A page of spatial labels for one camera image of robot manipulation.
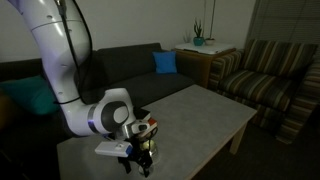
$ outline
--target white table top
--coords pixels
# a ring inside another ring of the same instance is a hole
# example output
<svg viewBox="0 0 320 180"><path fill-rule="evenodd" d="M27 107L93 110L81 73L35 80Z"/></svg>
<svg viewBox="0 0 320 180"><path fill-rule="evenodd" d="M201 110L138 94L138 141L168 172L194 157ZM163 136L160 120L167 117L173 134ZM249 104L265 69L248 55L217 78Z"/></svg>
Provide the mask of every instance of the white table top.
<svg viewBox="0 0 320 180"><path fill-rule="evenodd" d="M158 121L154 140L160 161L147 179L195 175L256 113L256 110L193 85L144 107ZM116 157L97 155L100 136L58 144L61 180L146 179L131 162L125 173Z"/></svg>
<svg viewBox="0 0 320 180"><path fill-rule="evenodd" d="M218 43L218 42L214 42L214 44L211 46L207 46L207 45L195 46L192 43L179 44L175 46L176 49L195 51L203 54L218 54L222 51L226 51L234 47L235 46L233 44L225 44L225 43Z"/></svg>

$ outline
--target potted plant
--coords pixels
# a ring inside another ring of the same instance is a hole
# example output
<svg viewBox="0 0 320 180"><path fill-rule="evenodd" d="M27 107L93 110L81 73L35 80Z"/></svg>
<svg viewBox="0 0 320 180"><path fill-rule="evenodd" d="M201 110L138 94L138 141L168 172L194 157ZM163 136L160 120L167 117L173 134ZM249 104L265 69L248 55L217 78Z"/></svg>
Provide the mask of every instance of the potted plant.
<svg viewBox="0 0 320 180"><path fill-rule="evenodd" d="M193 38L193 43L195 46L201 46L204 42L204 38L201 36L201 32L202 32L201 20L199 20L199 23L197 19L195 20L193 30L196 33L196 37Z"/></svg>

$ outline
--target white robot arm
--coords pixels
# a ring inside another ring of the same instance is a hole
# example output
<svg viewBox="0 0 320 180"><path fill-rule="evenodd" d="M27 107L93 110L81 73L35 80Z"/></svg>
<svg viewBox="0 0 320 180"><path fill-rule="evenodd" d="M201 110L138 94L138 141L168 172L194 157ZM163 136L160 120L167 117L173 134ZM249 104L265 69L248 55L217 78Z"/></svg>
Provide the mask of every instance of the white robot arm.
<svg viewBox="0 0 320 180"><path fill-rule="evenodd" d="M112 89L96 104L84 104L74 74L91 52L90 39L73 0L8 0L23 16L40 49L43 68L65 115L78 136L115 133L131 138L147 128L136 121L126 89Z"/></svg>

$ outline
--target table leg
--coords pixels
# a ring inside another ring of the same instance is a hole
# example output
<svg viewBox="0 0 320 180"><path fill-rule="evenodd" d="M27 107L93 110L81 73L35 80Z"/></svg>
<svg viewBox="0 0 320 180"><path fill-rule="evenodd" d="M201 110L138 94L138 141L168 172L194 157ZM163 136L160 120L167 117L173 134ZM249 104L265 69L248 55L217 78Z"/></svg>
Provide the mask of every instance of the table leg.
<svg viewBox="0 0 320 180"><path fill-rule="evenodd" d="M230 147L230 152L232 154L236 154L239 148L239 145L241 143L241 139L243 136L244 131L246 130L247 127L247 123L245 123L240 129L239 131L234 135L232 143L231 143L231 147Z"/></svg>

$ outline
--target floor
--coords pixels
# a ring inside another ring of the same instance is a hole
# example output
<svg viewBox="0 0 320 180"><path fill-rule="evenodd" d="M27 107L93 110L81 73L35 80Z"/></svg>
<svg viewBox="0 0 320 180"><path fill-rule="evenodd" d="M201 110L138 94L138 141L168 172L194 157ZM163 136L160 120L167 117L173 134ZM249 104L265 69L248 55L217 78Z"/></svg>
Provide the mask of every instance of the floor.
<svg viewBox="0 0 320 180"><path fill-rule="evenodd" d="M59 180L55 149L27 157L28 164L12 164L0 153L1 180Z"/></svg>
<svg viewBox="0 0 320 180"><path fill-rule="evenodd" d="M319 117L314 116L291 145L248 124L238 153L223 148L194 179L319 180Z"/></svg>

